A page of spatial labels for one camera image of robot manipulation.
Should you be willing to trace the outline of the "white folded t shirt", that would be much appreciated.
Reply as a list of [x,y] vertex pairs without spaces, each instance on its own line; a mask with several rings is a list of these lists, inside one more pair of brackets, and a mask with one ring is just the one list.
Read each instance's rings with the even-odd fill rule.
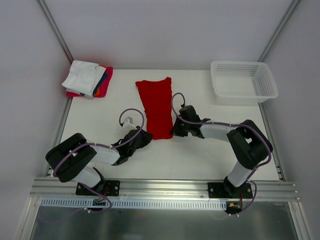
[[68,90],[92,97],[105,71],[106,68],[97,63],[74,60],[61,85]]

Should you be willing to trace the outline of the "aluminium mounting rail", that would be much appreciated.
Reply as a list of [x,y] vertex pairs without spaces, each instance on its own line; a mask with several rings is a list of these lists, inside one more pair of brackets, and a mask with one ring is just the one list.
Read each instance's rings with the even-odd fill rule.
[[[208,180],[120,179],[115,191],[121,199],[207,200]],[[256,200],[299,202],[296,185],[287,181],[254,181]],[[53,177],[37,177],[32,185],[32,197],[75,197],[77,183],[61,183]]]

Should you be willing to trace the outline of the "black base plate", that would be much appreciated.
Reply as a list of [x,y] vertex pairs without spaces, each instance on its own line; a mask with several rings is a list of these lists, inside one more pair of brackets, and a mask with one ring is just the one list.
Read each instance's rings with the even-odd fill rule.
[[118,197],[120,191],[120,181],[118,180],[100,180],[98,184],[87,189],[83,184],[77,183],[75,194],[77,196],[106,196]]
[[229,190],[225,189],[223,182],[208,182],[207,191],[210,199],[252,199],[253,191],[249,183],[234,188],[230,185]]

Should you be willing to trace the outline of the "white plastic basket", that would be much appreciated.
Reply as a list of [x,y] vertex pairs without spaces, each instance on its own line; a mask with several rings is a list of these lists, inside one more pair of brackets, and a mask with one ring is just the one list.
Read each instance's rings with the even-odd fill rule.
[[211,81],[216,101],[221,105],[254,106],[278,97],[278,88],[266,63],[213,61]]

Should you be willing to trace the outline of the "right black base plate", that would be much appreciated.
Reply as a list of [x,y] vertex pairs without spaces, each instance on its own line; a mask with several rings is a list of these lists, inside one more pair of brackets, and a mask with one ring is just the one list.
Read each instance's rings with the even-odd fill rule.
[[253,191],[249,183],[234,188],[230,185],[229,190],[225,189],[223,182],[208,182],[207,191],[210,199],[252,199]]

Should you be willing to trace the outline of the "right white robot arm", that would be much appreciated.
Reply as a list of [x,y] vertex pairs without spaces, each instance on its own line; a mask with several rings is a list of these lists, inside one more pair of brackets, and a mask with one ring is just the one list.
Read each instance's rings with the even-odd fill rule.
[[262,161],[271,157],[273,147],[252,120],[242,123],[215,123],[209,118],[200,119],[192,105],[182,104],[170,132],[174,136],[191,134],[200,139],[216,139],[230,144],[237,159],[232,171],[223,182],[208,183],[210,198],[252,198],[248,179]]

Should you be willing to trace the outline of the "blue folded t shirt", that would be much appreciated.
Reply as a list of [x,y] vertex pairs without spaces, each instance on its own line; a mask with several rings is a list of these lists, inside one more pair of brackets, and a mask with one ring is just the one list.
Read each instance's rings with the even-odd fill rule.
[[95,86],[95,88],[94,88],[94,90],[93,90],[93,92],[92,92],[92,95],[93,95],[93,96],[96,95],[99,87],[100,87],[101,84],[105,81],[105,79],[106,79],[107,77],[108,77],[108,74],[105,72],[105,73],[102,75],[102,77],[101,77],[101,79],[99,80],[99,82],[97,83],[97,85]]

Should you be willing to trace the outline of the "red t shirt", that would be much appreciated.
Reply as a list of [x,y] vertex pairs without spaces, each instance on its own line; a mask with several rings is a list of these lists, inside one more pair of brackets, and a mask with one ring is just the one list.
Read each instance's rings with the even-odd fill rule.
[[160,81],[142,80],[135,83],[146,115],[147,132],[154,140],[168,140],[173,137],[172,79]]

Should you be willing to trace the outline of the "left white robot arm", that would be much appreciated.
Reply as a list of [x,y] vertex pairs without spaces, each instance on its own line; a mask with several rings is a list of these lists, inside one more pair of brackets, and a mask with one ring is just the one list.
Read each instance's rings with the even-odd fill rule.
[[138,149],[147,146],[153,135],[140,128],[130,130],[124,138],[111,146],[89,143],[81,133],[75,133],[52,148],[45,159],[53,169],[53,175],[62,183],[76,181],[87,186],[93,195],[104,191],[103,175],[90,162],[119,166],[128,161]]

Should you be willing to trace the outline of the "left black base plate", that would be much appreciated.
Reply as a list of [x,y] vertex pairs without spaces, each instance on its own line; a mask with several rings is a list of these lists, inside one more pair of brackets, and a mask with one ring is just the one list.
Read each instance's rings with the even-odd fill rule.
[[77,183],[75,194],[77,196],[106,196],[118,197],[120,191],[120,181],[118,180],[100,180],[98,184],[87,189],[83,184]]

